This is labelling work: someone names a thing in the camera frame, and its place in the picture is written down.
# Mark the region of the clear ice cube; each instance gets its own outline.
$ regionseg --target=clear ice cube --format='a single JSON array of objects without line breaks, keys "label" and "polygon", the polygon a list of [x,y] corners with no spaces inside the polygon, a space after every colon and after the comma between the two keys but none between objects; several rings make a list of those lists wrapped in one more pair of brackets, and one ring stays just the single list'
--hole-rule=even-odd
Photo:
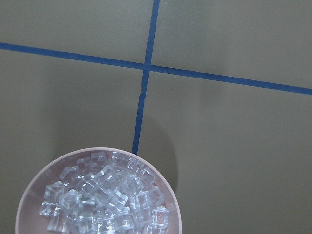
[{"label": "clear ice cube", "polygon": [[84,178],[82,178],[75,189],[79,191],[82,195],[88,196],[93,187],[97,184],[97,180],[92,173],[88,173]]},{"label": "clear ice cube", "polygon": [[152,206],[152,200],[148,191],[141,191],[136,195],[136,205],[140,208]]},{"label": "clear ice cube", "polygon": [[115,234],[114,218],[97,221],[95,223],[95,234]]},{"label": "clear ice cube", "polygon": [[165,201],[165,194],[157,186],[153,186],[149,191],[153,206],[160,206]]},{"label": "clear ice cube", "polygon": [[113,152],[111,164],[118,167],[126,168],[128,165],[128,160],[129,160],[128,155]]},{"label": "clear ice cube", "polygon": [[116,176],[115,169],[110,165],[106,165],[100,172],[96,173],[95,179],[104,189],[113,189],[120,183],[119,177]]},{"label": "clear ice cube", "polygon": [[153,184],[156,177],[156,174],[152,171],[152,169],[148,167],[144,168],[138,174],[138,177],[142,180],[146,188],[150,187]]},{"label": "clear ice cube", "polygon": [[66,191],[65,185],[61,181],[57,181],[54,184],[47,185],[44,191],[44,199],[49,202],[57,203],[59,197]]},{"label": "clear ice cube", "polygon": [[72,225],[71,231],[75,234],[93,234],[94,225],[92,218],[76,219]]},{"label": "clear ice cube", "polygon": [[98,206],[107,207],[107,199],[111,193],[112,191],[110,189],[104,189],[97,184],[89,193],[89,197],[93,199]]},{"label": "clear ice cube", "polygon": [[129,215],[115,216],[114,222],[116,231],[129,230],[133,226],[133,222]]},{"label": "clear ice cube", "polygon": [[143,188],[144,184],[142,181],[134,174],[128,174],[120,183],[122,191],[129,194],[138,194]]},{"label": "clear ice cube", "polygon": [[114,167],[114,168],[115,170],[117,170],[116,175],[119,177],[120,180],[123,180],[127,176],[136,175],[135,172],[129,169],[124,169],[124,168],[119,168],[119,167]]},{"label": "clear ice cube", "polygon": [[150,225],[145,226],[141,234],[167,234],[167,228],[156,229]]},{"label": "clear ice cube", "polygon": [[138,209],[138,203],[136,202],[136,198],[134,196],[129,196],[127,203],[129,204],[130,210],[135,211]]},{"label": "clear ice cube", "polygon": [[136,216],[138,217],[138,221],[140,222],[141,226],[151,223],[154,219],[153,211],[150,207],[139,209],[136,212]]},{"label": "clear ice cube", "polygon": [[41,205],[40,215],[43,215],[45,217],[51,217],[53,216],[56,207],[57,207],[56,203],[44,201]]},{"label": "clear ice cube", "polygon": [[91,153],[90,158],[91,158],[91,161],[93,163],[99,163],[103,167],[108,164],[108,158],[107,158],[105,152],[94,152],[94,153]]},{"label": "clear ice cube", "polygon": [[60,233],[66,233],[69,231],[69,226],[63,212],[61,212],[58,216],[52,216],[50,218],[47,230]]},{"label": "clear ice cube", "polygon": [[166,207],[158,206],[154,208],[153,226],[156,229],[165,229],[169,225],[169,211]]},{"label": "clear ice cube", "polygon": [[97,214],[96,214],[96,219],[98,222],[100,221],[104,221],[104,220],[112,220],[112,218],[114,217],[114,213],[105,208],[105,207],[97,207]]},{"label": "clear ice cube", "polygon": [[119,213],[128,201],[128,197],[115,189],[107,199],[107,206],[115,213]]},{"label": "clear ice cube", "polygon": [[124,230],[123,232],[119,232],[118,234],[142,234],[142,227],[132,227],[130,230]]},{"label": "clear ice cube", "polygon": [[95,203],[93,200],[89,198],[82,198],[77,209],[77,217],[91,218],[93,215],[94,207]]},{"label": "clear ice cube", "polygon": [[91,172],[90,157],[79,158],[77,159],[76,164],[78,166],[80,174],[86,175]]},{"label": "clear ice cube", "polygon": [[119,213],[116,214],[116,216],[123,216],[123,215],[128,215],[130,213],[130,208],[129,206],[123,207]]},{"label": "clear ice cube", "polygon": [[139,171],[142,171],[144,167],[145,165],[143,162],[139,161],[138,159],[134,157],[129,158],[127,168],[129,168],[130,170],[138,173]]},{"label": "clear ice cube", "polygon": [[82,196],[80,193],[74,189],[71,189],[59,198],[59,206],[67,214],[70,214],[72,211],[76,211],[78,208],[81,197]]},{"label": "clear ice cube", "polygon": [[65,167],[59,178],[64,182],[65,185],[69,185],[69,188],[73,188],[83,175],[80,175],[79,169],[75,167]]}]

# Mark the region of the blue tape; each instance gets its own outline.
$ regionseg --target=blue tape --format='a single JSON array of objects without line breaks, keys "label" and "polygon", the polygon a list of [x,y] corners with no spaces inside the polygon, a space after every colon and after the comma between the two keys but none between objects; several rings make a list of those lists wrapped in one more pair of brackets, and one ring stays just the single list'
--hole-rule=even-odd
[{"label": "blue tape", "polygon": [[144,70],[143,70],[142,84],[141,84],[142,92],[138,100],[135,134],[133,137],[133,144],[132,144],[132,153],[135,155],[137,155],[138,147],[140,143],[141,128],[142,128],[142,121],[143,121],[143,114],[144,114],[144,105],[145,105],[145,98],[146,98],[146,92],[147,92],[148,78],[150,75],[150,67],[151,67],[151,61],[152,61],[159,5],[160,5],[160,0],[154,0],[153,8],[152,8],[152,15],[151,15],[150,30],[149,30],[148,40],[147,40],[147,45],[146,45],[145,63],[144,63]]},{"label": "blue tape", "polygon": [[154,65],[150,66],[150,71],[312,95],[312,89],[285,85],[285,84],[276,84],[276,83],[270,83],[270,82],[252,80],[252,79],[228,77],[228,76],[222,76],[222,75],[215,75],[215,74],[209,74],[209,73],[195,72],[195,71],[170,68],[170,67],[154,66]]},{"label": "blue tape", "polygon": [[144,64],[0,42],[0,49],[143,70]]}]

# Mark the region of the pink bowl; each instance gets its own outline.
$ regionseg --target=pink bowl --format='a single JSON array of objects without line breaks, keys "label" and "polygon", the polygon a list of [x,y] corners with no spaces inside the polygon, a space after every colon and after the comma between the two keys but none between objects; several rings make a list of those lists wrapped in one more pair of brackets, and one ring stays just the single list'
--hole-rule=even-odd
[{"label": "pink bowl", "polygon": [[134,157],[150,167],[157,174],[155,184],[164,192],[165,206],[170,211],[168,234],[182,233],[181,213],[176,196],[166,179],[155,167],[139,156],[127,151],[113,148],[95,147],[77,150],[63,155],[44,167],[33,178],[27,186],[19,203],[15,222],[15,234],[53,233],[47,230],[49,219],[39,214],[41,204],[43,202],[45,186],[57,181],[64,167],[74,166],[77,159],[89,156],[90,153],[96,151],[105,151],[107,155],[111,154],[113,151],[119,152]]}]

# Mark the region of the bowl rim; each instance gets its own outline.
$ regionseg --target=bowl rim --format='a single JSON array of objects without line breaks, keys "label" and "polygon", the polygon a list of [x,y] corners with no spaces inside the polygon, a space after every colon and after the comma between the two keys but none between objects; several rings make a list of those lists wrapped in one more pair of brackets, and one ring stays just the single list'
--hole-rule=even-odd
[{"label": "bowl rim", "polygon": [[123,153],[123,154],[129,155],[129,156],[132,156],[132,157],[134,157],[134,158],[144,162],[148,167],[153,169],[156,172],[156,174],[160,177],[160,179],[165,183],[165,185],[169,189],[169,192],[170,192],[170,194],[171,194],[171,196],[172,196],[172,198],[173,198],[173,200],[175,202],[175,206],[176,206],[176,210],[177,210],[177,214],[178,214],[179,234],[182,234],[182,218],[181,218],[180,207],[179,207],[179,204],[177,202],[176,195],[175,195],[174,191],[172,190],[171,186],[169,185],[168,181],[165,179],[165,177],[152,164],[150,164],[146,160],[142,159],[141,157],[139,157],[139,156],[137,156],[135,154],[132,154],[132,153],[130,153],[128,151],[125,151],[125,150],[109,148],[109,147],[91,147],[91,148],[84,148],[84,149],[80,149],[80,150],[75,150],[75,151],[72,151],[70,153],[67,153],[67,154],[65,154],[63,156],[60,156],[60,157],[56,158],[55,160],[50,162],[48,165],[46,165],[44,168],[42,168],[35,175],[35,177],[30,181],[30,183],[26,187],[26,189],[25,189],[25,191],[24,191],[24,193],[23,193],[23,195],[22,195],[22,197],[20,199],[19,207],[18,207],[18,210],[17,210],[16,219],[15,219],[15,234],[19,234],[18,230],[19,230],[19,223],[20,223],[20,210],[21,210],[22,204],[24,203],[24,201],[26,199],[26,195],[28,194],[30,188],[35,183],[35,181],[38,179],[38,177],[41,176],[41,174],[43,174],[43,172],[45,172],[46,169],[51,167],[54,163],[56,163],[58,161],[61,161],[61,160],[63,160],[66,157],[69,157],[69,156],[74,155],[74,154],[82,153],[82,152],[96,151],[96,150],[98,150],[98,151],[115,151],[115,152],[119,152],[119,153]]}]

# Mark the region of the blue painter's tape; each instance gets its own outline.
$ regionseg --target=blue painter's tape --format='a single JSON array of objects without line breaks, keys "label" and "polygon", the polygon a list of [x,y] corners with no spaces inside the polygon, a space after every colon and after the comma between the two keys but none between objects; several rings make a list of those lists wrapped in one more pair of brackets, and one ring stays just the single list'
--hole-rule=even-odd
[{"label": "blue painter's tape", "polygon": [[148,71],[148,70],[143,71],[142,85],[141,85],[142,86],[142,93],[141,93],[139,100],[138,100],[135,134],[133,137],[133,145],[132,145],[132,153],[135,155],[137,155],[138,146],[139,146],[139,142],[140,142],[142,121],[143,121],[143,114],[144,114],[144,105],[145,105],[145,98],[146,98],[149,75],[150,75],[150,71]]},{"label": "blue painter's tape", "polygon": [[128,67],[128,68],[134,68],[134,69],[139,69],[139,70],[143,70],[144,68],[144,64],[137,63],[137,62],[129,62],[129,61],[123,61],[123,60],[117,60],[117,59],[111,59],[111,58],[81,55],[81,54],[62,52],[62,51],[57,51],[57,50],[40,49],[36,47],[14,45],[14,44],[7,44],[7,43],[1,43],[1,42],[0,42],[0,49],[25,52],[25,53],[36,54],[36,55],[51,56],[51,57],[57,57],[57,58],[62,58],[62,59],[72,59],[72,60],[78,60],[78,61],[84,61],[84,62],[101,63],[101,64],[107,64],[107,65],[118,66],[118,67]]},{"label": "blue painter's tape", "polygon": [[276,83],[264,82],[264,81],[259,81],[259,80],[228,77],[228,76],[222,76],[222,75],[215,75],[215,74],[209,74],[209,73],[195,72],[195,71],[176,69],[176,68],[170,68],[170,67],[154,66],[154,65],[151,65],[150,70],[153,72],[161,72],[161,73],[167,73],[167,74],[172,74],[172,75],[194,77],[194,78],[200,78],[200,79],[208,79],[208,80],[215,80],[215,81],[221,81],[221,82],[227,82],[227,83],[233,83],[233,84],[242,84],[242,85],[260,87],[260,88],[266,88],[266,89],[275,89],[275,90],[280,90],[280,91],[312,95],[312,89],[285,85],[285,84],[276,84]]},{"label": "blue painter's tape", "polygon": [[144,105],[145,105],[145,98],[146,98],[146,92],[147,92],[148,78],[150,75],[150,67],[151,67],[151,61],[152,61],[159,4],[160,4],[160,0],[154,0],[153,8],[152,8],[152,15],[151,15],[150,30],[149,30],[148,40],[147,40],[147,45],[146,45],[145,63],[144,63],[144,70],[143,70],[143,76],[142,76],[142,93],[138,101],[135,134],[133,137],[133,145],[132,145],[132,153],[135,155],[137,155],[137,152],[138,152],[140,136],[141,136]]}]

